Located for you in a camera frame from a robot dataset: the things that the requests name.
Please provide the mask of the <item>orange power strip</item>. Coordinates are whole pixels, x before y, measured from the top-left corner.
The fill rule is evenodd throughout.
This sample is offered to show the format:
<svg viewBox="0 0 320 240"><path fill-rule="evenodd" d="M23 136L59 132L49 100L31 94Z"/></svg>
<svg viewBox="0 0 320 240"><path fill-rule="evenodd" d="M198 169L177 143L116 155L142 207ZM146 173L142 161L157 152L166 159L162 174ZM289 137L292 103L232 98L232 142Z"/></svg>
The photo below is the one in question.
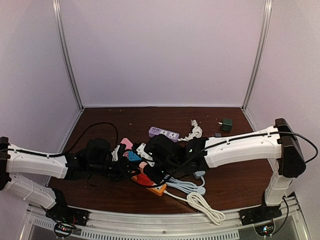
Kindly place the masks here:
<svg viewBox="0 0 320 240"><path fill-rule="evenodd" d="M159 186L159 187L154 187L154 188L147 188L150 192L156 194L157 196L162 196L165 191L167 190L167 185L164 184L162 186Z"/></svg>

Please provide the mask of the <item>light pink charger plug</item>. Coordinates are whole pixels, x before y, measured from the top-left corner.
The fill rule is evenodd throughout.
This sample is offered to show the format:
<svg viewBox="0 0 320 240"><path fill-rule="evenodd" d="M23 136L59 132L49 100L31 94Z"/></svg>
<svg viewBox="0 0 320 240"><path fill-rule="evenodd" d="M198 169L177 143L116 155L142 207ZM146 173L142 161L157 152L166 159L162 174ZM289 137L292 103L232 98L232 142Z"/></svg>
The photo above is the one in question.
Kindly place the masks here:
<svg viewBox="0 0 320 240"><path fill-rule="evenodd" d="M140 169L140 171L141 171L142 173L144 172L144 168L145 168L147 165L148 165L148 163L145 162L145 161L142 161L142 162L139 163L139 169Z"/></svg>

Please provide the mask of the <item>light blue power strip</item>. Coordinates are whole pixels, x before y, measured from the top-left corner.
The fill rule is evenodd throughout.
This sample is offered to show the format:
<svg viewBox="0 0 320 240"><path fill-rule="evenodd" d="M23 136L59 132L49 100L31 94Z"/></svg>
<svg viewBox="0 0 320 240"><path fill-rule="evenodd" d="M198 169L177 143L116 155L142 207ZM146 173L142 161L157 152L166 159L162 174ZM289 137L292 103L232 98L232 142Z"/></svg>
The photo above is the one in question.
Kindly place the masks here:
<svg viewBox="0 0 320 240"><path fill-rule="evenodd" d="M204 170L199 170L193 173L193 176L195 179L200 179L201 177L204 177L206 172Z"/></svg>

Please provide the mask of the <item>dark green cube plug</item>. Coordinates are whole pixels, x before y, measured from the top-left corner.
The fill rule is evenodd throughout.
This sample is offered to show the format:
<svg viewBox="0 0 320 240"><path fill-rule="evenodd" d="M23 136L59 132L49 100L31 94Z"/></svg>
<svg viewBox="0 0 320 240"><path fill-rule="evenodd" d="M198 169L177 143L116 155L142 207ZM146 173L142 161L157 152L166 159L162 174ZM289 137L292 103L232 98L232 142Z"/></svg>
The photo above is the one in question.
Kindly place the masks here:
<svg viewBox="0 0 320 240"><path fill-rule="evenodd" d="M230 118L223 118L222 121L218 122L218 125L222 132L230 133L233 128L233 120Z"/></svg>

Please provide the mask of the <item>purple power strip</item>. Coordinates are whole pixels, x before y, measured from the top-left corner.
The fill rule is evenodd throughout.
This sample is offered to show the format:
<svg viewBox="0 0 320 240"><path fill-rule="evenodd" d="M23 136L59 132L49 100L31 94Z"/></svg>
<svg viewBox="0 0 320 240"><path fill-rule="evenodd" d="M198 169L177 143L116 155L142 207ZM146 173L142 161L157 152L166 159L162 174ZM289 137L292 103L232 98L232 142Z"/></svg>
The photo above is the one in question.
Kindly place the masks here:
<svg viewBox="0 0 320 240"><path fill-rule="evenodd" d="M168 137L169 139L171 139L173 142L177 142L179 139L179 134L176 132L172 132L169 130L165 130L162 128L158 128L155 126L152 126L149 131L148 131L148 136L150 138L157 136L157 135L165 135L166 137Z"/></svg>

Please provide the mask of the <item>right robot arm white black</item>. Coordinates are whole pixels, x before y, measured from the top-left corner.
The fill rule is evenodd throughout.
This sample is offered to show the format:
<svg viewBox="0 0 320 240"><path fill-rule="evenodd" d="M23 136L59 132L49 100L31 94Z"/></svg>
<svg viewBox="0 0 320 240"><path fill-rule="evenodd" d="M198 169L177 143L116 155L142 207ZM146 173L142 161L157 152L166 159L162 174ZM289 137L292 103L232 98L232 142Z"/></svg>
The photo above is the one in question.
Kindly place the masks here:
<svg viewBox="0 0 320 240"><path fill-rule="evenodd" d="M284 118L260 131L227 137L194 137L180 145L164 134L150 138L143 151L151 159L139 168L157 185L175 174L189 175L220 166L258 159L275 159L277 167L256 210L259 220L268 220L282 202L294 178L307 167L298 139Z"/></svg>

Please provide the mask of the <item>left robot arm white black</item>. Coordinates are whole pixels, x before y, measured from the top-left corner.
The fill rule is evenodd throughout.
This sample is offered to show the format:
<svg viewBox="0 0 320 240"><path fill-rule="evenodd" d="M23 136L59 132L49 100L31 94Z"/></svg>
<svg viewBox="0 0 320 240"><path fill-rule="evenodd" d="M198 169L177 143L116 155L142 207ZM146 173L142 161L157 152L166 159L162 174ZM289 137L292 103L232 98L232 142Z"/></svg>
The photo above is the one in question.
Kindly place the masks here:
<svg viewBox="0 0 320 240"><path fill-rule="evenodd" d="M50 176L67 181L77 181L97 175L118 180L121 176L119 160L129 151L124 143L111 149L103 138L87 142L77 153L67 150L62 153L31 151L0 138L0 189L10 191L25 200L40 205L52 217L61 222L72 218L63 193L58 189L45 188L20 173Z"/></svg>

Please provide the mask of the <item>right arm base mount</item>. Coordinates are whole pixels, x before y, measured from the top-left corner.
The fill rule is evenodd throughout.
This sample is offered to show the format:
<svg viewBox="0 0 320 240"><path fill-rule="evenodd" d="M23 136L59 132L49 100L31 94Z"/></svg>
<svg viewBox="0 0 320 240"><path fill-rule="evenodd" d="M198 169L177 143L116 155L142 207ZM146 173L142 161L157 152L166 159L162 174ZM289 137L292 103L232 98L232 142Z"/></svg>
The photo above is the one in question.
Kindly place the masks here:
<svg viewBox="0 0 320 240"><path fill-rule="evenodd" d="M241 224L247 226L281 217L282 211L280 210L280 206L267 206L263 202L259 206L242 209L238 212Z"/></svg>

